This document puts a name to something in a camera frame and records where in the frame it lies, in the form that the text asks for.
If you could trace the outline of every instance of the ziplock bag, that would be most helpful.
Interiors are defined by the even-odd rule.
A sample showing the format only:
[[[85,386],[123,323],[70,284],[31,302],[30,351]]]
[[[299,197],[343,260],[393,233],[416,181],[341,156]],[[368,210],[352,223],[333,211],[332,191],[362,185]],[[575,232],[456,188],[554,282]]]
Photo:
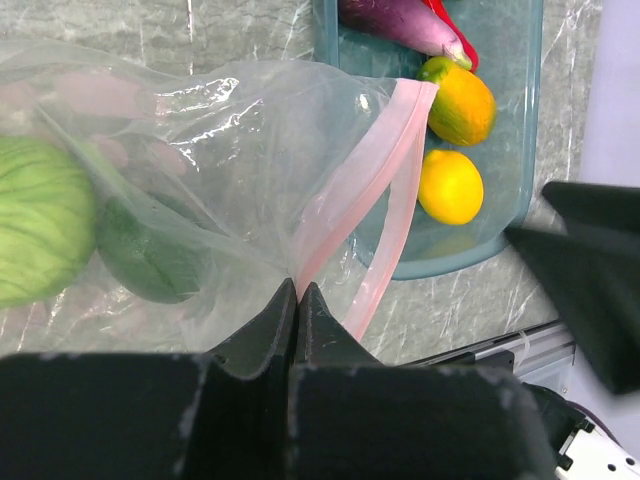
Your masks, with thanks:
[[[42,139],[88,172],[98,245],[60,294],[2,312],[1,350],[206,350],[286,277],[298,296],[312,281],[355,291],[341,320],[361,338],[408,235],[436,90],[301,61],[177,78],[60,43],[1,44],[0,134]],[[378,249],[351,274],[337,252],[377,201]]]

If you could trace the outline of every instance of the teal plastic bin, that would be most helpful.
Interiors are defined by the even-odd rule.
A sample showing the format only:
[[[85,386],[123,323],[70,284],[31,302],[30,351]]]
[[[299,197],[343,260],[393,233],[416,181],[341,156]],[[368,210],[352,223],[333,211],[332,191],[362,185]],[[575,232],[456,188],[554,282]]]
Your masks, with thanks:
[[[543,0],[448,0],[445,5],[480,56],[477,75],[498,103],[496,127],[487,141],[462,148],[427,136],[426,149],[463,152],[485,186],[478,216],[465,226],[431,219],[416,204],[409,239],[394,273],[412,280],[452,272],[486,260],[505,243],[501,233],[521,223],[529,208],[538,122]],[[368,77],[415,78],[422,55],[392,42],[338,25],[336,0],[313,0],[315,59]],[[368,265],[378,245],[386,198],[358,226],[351,242]]]

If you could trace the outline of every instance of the red pepper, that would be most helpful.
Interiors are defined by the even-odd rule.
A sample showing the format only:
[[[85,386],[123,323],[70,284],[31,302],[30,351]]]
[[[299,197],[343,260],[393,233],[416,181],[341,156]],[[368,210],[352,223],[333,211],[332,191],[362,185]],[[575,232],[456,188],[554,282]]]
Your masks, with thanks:
[[[464,36],[464,34],[456,27],[456,24],[453,23],[449,13],[447,13],[447,9],[444,8],[442,4],[442,0],[422,0],[422,2],[429,7],[433,12],[440,17],[440,19],[445,22],[447,25],[451,27],[451,29],[456,32],[458,38],[462,42],[462,46],[464,47],[464,53],[471,59],[471,63],[473,66],[471,67],[471,71],[475,72],[478,69],[478,65],[480,65],[480,59],[478,58],[478,52],[473,48],[473,45],[469,43],[469,40]]]

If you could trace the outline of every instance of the table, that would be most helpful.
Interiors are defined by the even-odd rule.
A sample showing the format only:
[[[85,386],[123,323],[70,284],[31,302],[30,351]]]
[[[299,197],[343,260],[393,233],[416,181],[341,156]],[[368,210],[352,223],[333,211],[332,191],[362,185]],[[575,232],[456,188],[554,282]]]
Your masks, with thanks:
[[[545,2],[532,224],[556,223],[540,187],[578,172],[602,4]],[[238,0],[234,8],[223,0],[6,0],[0,35],[74,42],[185,75],[232,59],[310,58],[310,25],[310,0]],[[507,250],[452,274],[393,282],[363,344],[386,363],[404,363],[553,318]]]

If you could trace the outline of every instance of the eggplant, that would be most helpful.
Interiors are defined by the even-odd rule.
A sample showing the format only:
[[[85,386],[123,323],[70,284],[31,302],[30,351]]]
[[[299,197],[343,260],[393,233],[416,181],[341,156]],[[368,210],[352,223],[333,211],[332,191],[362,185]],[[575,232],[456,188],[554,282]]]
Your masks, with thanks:
[[[338,15],[345,27],[472,67],[456,32],[421,0],[338,0]]]

